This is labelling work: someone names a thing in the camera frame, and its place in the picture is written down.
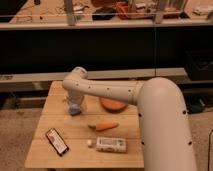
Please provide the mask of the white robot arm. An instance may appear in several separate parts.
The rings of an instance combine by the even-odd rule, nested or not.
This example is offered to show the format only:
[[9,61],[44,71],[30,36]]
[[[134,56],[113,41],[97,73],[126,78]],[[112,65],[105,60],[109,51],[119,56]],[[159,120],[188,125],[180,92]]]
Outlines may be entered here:
[[185,100],[173,81],[94,81],[76,67],[62,86],[74,103],[88,94],[137,107],[145,171],[197,171]]

